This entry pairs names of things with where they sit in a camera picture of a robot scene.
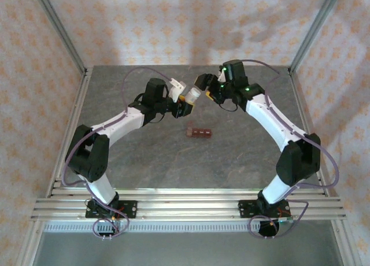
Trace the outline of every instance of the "orange floral wallpaper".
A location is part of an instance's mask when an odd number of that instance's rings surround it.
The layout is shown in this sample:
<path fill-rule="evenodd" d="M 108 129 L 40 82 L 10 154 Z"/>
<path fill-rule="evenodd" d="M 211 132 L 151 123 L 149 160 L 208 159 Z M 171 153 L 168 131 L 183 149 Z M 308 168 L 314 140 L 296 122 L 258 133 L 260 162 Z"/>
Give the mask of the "orange floral wallpaper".
<path fill-rule="evenodd" d="M 363 265 L 370 261 L 369 65 L 370 0 L 338 0 L 298 77 L 314 130 L 339 164 L 336 190 Z"/>
<path fill-rule="evenodd" d="M 80 74 L 37 0 L 0 0 L 0 265 L 45 197 Z"/>
<path fill-rule="evenodd" d="M 85 65 L 290 65 L 323 0 L 51 0 Z"/>

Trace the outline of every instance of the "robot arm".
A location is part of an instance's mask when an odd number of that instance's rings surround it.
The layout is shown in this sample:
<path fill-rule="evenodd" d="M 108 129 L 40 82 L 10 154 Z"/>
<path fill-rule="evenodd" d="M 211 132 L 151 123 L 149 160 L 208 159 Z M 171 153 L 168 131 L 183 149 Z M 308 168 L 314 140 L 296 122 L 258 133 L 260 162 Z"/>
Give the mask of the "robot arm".
<path fill-rule="evenodd" d="M 265 91 L 258 84 L 249 84 L 243 62 L 232 60 L 220 66 L 219 76 L 200 75 L 195 85 L 221 105 L 231 99 L 244 112 L 254 117 L 276 142 L 281 156 L 276 165 L 277 175 L 258 194 L 257 206 L 260 214 L 278 206 L 298 182 L 310 177 L 320 169 L 320 150 L 291 133 L 271 112 L 265 100 Z M 297 133 L 320 144 L 316 134 L 306 134 L 296 127 L 269 100 L 270 107 Z"/>
<path fill-rule="evenodd" d="M 163 80 L 150 79 L 145 92 L 139 94 L 134 102 L 128 105 L 127 114 L 123 119 L 124 112 L 92 127 L 85 125 L 77 127 L 66 158 L 78 141 L 91 131 L 103 127 L 79 146 L 68 166 L 88 183 L 91 191 L 104 204 L 117 209 L 119 201 L 118 194 L 105 174 L 108 166 L 109 148 L 124 135 L 151 122 L 157 113 L 164 116 L 165 113 L 170 112 L 175 118 L 187 116 L 191 113 L 194 102 L 200 96 L 200 91 L 192 88 L 184 97 L 181 93 L 186 85 L 175 79 L 172 79 L 170 83 L 173 87 L 168 90 Z"/>

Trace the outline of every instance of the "gray table surface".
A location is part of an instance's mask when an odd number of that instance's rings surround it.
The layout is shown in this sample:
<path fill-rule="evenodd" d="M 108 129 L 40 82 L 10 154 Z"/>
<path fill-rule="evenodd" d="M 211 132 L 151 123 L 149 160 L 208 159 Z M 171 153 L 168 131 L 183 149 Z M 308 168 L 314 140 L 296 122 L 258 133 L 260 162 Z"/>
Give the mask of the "gray table surface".
<path fill-rule="evenodd" d="M 122 111 L 121 83 L 131 68 L 94 67 L 79 124 L 98 124 Z M 190 86 L 198 75 L 218 71 L 217 66 L 161 65 L 152 68 Z M 275 76 L 263 66 L 246 66 L 245 69 L 249 82 L 259 83 L 263 88 Z M 274 104 L 302 128 L 287 69 L 279 69 L 283 77 L 269 85 L 269 95 Z M 159 76 L 145 69 L 132 73 L 124 86 L 128 103 L 144 92 L 151 77 Z M 211 128 L 212 137 L 186 137 L 189 121 L 194 127 Z M 189 116 L 174 119 L 167 114 L 160 123 L 147 124 L 117 141 L 110 148 L 106 173 L 112 185 L 120 188 L 260 189 L 275 176 L 279 156 L 275 142 L 255 119 L 241 109 L 234 113 L 224 111 L 202 94 Z M 72 173 L 68 176 L 69 180 L 75 178 Z M 309 181 L 317 184 L 317 176 Z"/>

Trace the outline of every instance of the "wire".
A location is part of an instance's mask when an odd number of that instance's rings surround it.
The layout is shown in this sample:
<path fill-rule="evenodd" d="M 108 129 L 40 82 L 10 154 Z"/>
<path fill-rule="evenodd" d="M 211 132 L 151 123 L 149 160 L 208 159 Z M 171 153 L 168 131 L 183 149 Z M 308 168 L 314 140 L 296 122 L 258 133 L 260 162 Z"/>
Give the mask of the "wire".
<path fill-rule="evenodd" d="M 134 101 L 139 101 L 140 97 L 142 97 L 144 95 L 144 93 L 141 93 L 141 94 L 138 94 L 137 97 L 135 97 Z"/>
<path fill-rule="evenodd" d="M 160 123 L 162 121 L 162 119 L 164 118 L 164 115 L 165 114 L 162 115 L 162 117 L 161 117 L 161 119 L 159 121 L 150 121 L 149 123 Z"/>
<path fill-rule="evenodd" d="M 237 104 L 235 104 L 235 109 L 234 110 L 228 110 L 228 109 L 225 109 L 221 106 L 221 104 L 219 104 L 219 107 L 221 107 L 221 109 L 225 110 L 225 111 L 228 111 L 228 112 L 235 112 L 236 110 L 238 110 L 238 106 Z"/>
<path fill-rule="evenodd" d="M 122 86 L 121 86 L 121 97 L 122 97 L 122 101 L 123 101 L 123 104 L 124 104 L 124 111 L 123 111 L 123 113 L 122 113 L 122 115 L 118 118 L 118 119 L 116 119 L 116 120 L 114 120 L 114 121 L 112 121 L 112 122 L 110 122 L 110 123 L 108 123 L 107 125 L 105 125 L 105 126 L 101 126 L 101 127 L 99 127 L 99 128 L 97 128 L 97 129 L 95 129 L 95 130 L 92 130 L 91 132 L 89 132 L 87 135 L 85 135 L 81 140 L 79 140 L 78 142 L 77 142 L 77 144 L 75 144 L 74 145 L 74 147 L 72 148 L 72 150 L 71 150 L 71 152 L 68 154 L 68 156 L 67 156 L 67 159 L 65 160 L 65 163 L 64 163 L 64 165 L 63 165 L 63 168 L 62 168 L 62 184 L 64 185 L 64 186 L 73 186 L 73 185 L 76 185 L 76 184 L 79 184 L 79 183 L 84 183 L 84 185 L 86 186 L 86 189 L 90 192 L 90 194 L 92 195 L 92 197 L 95 199 L 95 200 L 97 200 L 97 202 L 101 205 L 101 206 L 103 206 L 104 208 L 106 208 L 106 209 L 108 209 L 108 210 L 110 210 L 110 211 L 113 211 L 113 212 L 115 212 L 115 213 L 118 213 L 118 214 L 120 214 L 122 217 L 124 217 L 125 219 L 126 219 L 126 221 L 127 221 L 127 224 L 126 224 L 126 226 L 122 229 L 122 230 L 120 230 L 119 231 L 119 229 L 118 229 L 118 227 L 117 226 L 115 226 L 114 224 L 113 224 L 113 222 L 112 221 L 110 221 L 109 219 L 106 219 L 106 218 L 101 218 L 101 219 L 98 219 L 93 225 L 92 225 L 92 232 L 94 233 L 94 235 L 96 236 L 96 237 L 99 237 L 99 238 L 105 238 L 105 236 L 100 236 L 97 232 L 96 232 L 96 230 L 95 230 L 95 227 L 96 227 L 96 225 L 98 224 L 98 222 L 100 222 L 101 220 L 104 220 L 104 221 L 108 221 L 118 232 L 116 233 L 116 234 L 114 234 L 114 235 L 111 235 L 110 236 L 110 238 L 112 239 L 112 238 L 114 238 L 114 237 L 117 237 L 117 236 L 119 236 L 119 235 L 121 235 L 127 228 L 128 228 L 128 226 L 129 226 L 129 224 L 130 224 L 130 220 L 128 219 L 128 217 L 124 214 L 124 213 L 122 213 L 121 211 L 118 211 L 118 210 L 116 210 L 116 209 L 114 209 L 114 208 L 112 208 L 112 207 L 110 207 L 110 206 L 108 206 L 108 205 L 106 205 L 106 204 L 104 204 L 95 194 L 94 194 L 94 192 L 93 191 L 91 191 L 91 189 L 89 188 L 89 186 L 88 186 L 88 184 L 87 184 L 87 182 L 85 181 L 85 180 L 78 180 L 78 181 L 75 181 L 75 182 L 67 182 L 66 181 L 66 169 L 67 169 L 67 167 L 68 167 L 68 165 L 69 165 L 69 163 L 70 163 L 70 161 L 71 161 L 71 159 L 72 159 L 72 157 L 73 157 L 73 155 L 74 155 L 74 153 L 76 152 L 76 150 L 82 145 L 82 143 L 84 143 L 89 137 L 91 137 L 91 136 L 93 136 L 95 133 L 97 133 L 97 132 L 99 132 L 99 131 L 102 131 L 103 129 L 105 129 L 105 128 L 107 128 L 107 127 L 110 127 L 110 126 L 112 126 L 112 125 L 114 125 L 114 124 L 116 124 L 116 123 L 118 123 L 119 121 L 122 121 L 124 118 L 125 118 L 125 116 L 127 115 L 127 111 L 128 111 L 128 105 L 127 105 L 127 102 L 126 102 L 126 99 L 125 99 L 125 96 L 124 96 L 124 84 L 125 84 L 125 81 L 126 81 L 126 79 L 127 79 L 127 77 L 133 72 L 133 71 L 135 71 L 135 70 L 137 70 L 137 69 L 149 69 L 149 70 L 151 70 L 151 71 L 154 71 L 154 72 L 156 72 L 157 74 L 159 74 L 159 75 L 161 75 L 162 77 L 164 77 L 164 78 L 166 78 L 167 80 L 171 80 L 169 77 L 167 77 L 166 75 L 164 75 L 163 73 L 161 73 L 161 72 L 159 72 L 159 71 L 157 71 L 156 69 L 153 69 L 153 68 L 150 68 L 150 67 L 148 67 L 148 66 L 137 66 L 137 67 L 135 67 L 135 68 L 132 68 L 130 71 L 128 71 L 127 72 L 127 74 L 124 76 L 124 78 L 123 78 L 123 81 L 122 81 Z"/>
<path fill-rule="evenodd" d="M 266 67 L 268 67 L 269 69 L 273 70 L 274 72 L 277 73 L 277 76 L 274 77 L 267 85 L 267 87 L 265 88 L 265 101 L 266 101 L 266 104 L 267 104 L 267 107 L 268 109 L 271 111 L 271 113 L 273 114 L 273 116 L 284 126 L 286 127 L 292 134 L 296 135 L 297 137 L 299 137 L 300 139 L 303 139 L 304 141 L 306 141 L 307 143 L 310 143 L 312 146 L 320 149 L 321 152 L 323 152 L 328 158 L 329 160 L 332 162 L 333 164 L 333 167 L 334 167 L 334 170 L 335 170 L 335 179 L 333 181 L 333 183 L 329 184 L 329 185 L 316 185 L 316 184 L 310 184 L 310 183 L 297 183 L 294 187 L 292 187 L 284 196 L 282 199 L 285 199 L 288 195 L 290 195 L 295 189 L 298 189 L 298 188 L 312 188 L 312 187 L 315 187 L 315 188 L 323 188 L 323 189 L 328 189 L 328 188 L 333 188 L 334 186 L 336 186 L 338 184 L 338 181 L 339 181 L 339 169 L 338 169 L 338 165 L 336 164 L 334 158 L 330 155 L 330 153 L 322 146 L 320 146 L 319 144 L 315 143 L 314 141 L 302 136 L 301 134 L 299 134 L 298 132 L 296 132 L 292 127 L 289 126 L 289 124 L 287 124 L 274 110 L 273 107 L 271 107 L 271 104 L 270 104 L 270 101 L 269 101 L 269 96 L 268 96 L 268 87 L 269 85 L 278 80 L 278 78 L 281 77 L 281 73 L 280 71 L 278 71 L 277 69 L 273 68 L 272 66 L 262 62 L 262 61 L 259 61 L 259 60 L 251 60 L 251 59 L 244 59 L 244 60 L 241 60 L 242 62 L 256 62 L 258 64 L 261 64 L 261 65 L 264 65 Z M 252 217 L 249 222 L 248 222 L 248 229 L 249 229 L 249 233 L 256 237 L 256 238 L 259 238 L 259 239 L 274 239 L 274 238 L 280 238 L 280 237 L 283 237 L 287 234 L 289 234 L 296 226 L 297 224 L 299 223 L 299 221 L 302 219 L 304 213 L 306 212 L 307 208 L 308 208 L 308 201 L 296 201 L 296 200 L 288 200 L 288 202 L 300 202 L 300 203 L 305 203 L 306 206 L 304 207 L 302 213 L 300 214 L 300 216 L 297 218 L 297 220 L 295 221 L 295 223 L 286 231 L 284 232 L 283 234 L 281 235 L 277 235 L 277 236 L 273 236 L 273 237 L 260 237 L 258 235 L 256 235 L 255 233 L 253 233 L 251 231 L 251 222 L 253 221 L 253 219 L 256 219 L 256 218 L 264 218 L 264 219 L 268 219 L 270 221 L 270 223 L 273 224 L 273 226 L 275 227 L 275 230 L 276 230 L 276 226 L 275 226 L 275 223 L 273 222 L 273 220 L 270 218 L 270 217 L 267 217 L 267 216 L 263 216 L 263 215 L 256 215 L 254 217 Z"/>
<path fill-rule="evenodd" d="M 263 216 L 263 215 L 256 215 L 256 216 L 253 216 L 252 218 L 250 218 L 250 220 L 248 221 L 248 230 L 249 230 L 249 233 L 253 236 L 253 237 L 256 237 L 258 239 L 275 239 L 275 238 L 281 238 L 281 237 L 284 237 L 286 236 L 287 234 L 289 234 L 290 232 L 292 232 L 292 230 L 298 225 L 298 223 L 301 221 L 303 215 L 305 214 L 307 208 L 308 208 L 308 201 L 296 201 L 294 199 L 288 199 L 288 202 L 298 202 L 298 203 L 302 203 L 302 204 L 306 204 L 306 206 L 303 208 L 303 211 L 301 212 L 300 216 L 297 218 L 297 220 L 289 227 L 289 229 L 284 232 L 283 234 L 280 234 L 280 235 L 275 235 L 275 236 L 272 236 L 272 237 L 260 237 L 259 235 L 255 234 L 252 230 L 251 230 L 251 223 L 254 219 L 257 219 L 257 218 L 263 218 L 263 219 L 267 219 L 270 221 L 270 223 L 272 223 L 272 225 L 274 226 L 275 230 L 278 231 L 278 229 L 276 228 L 276 225 L 275 225 L 275 222 L 270 218 L 270 217 L 267 217 L 267 216 Z"/>

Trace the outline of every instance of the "wall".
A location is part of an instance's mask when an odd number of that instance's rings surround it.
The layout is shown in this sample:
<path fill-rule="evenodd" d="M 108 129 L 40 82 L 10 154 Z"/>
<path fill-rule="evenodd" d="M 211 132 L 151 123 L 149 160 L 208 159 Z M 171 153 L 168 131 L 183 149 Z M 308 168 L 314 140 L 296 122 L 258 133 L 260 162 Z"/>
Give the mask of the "wall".
<path fill-rule="evenodd" d="M 13 265 L 80 75 L 37 0 L 0 0 L 0 29 L 0 265 Z"/>
<path fill-rule="evenodd" d="M 339 164 L 336 190 L 364 265 L 370 261 L 369 63 L 370 0 L 339 0 L 298 70 L 306 113 Z"/>
<path fill-rule="evenodd" d="M 84 63 L 289 65 L 323 0 L 51 0 Z"/>

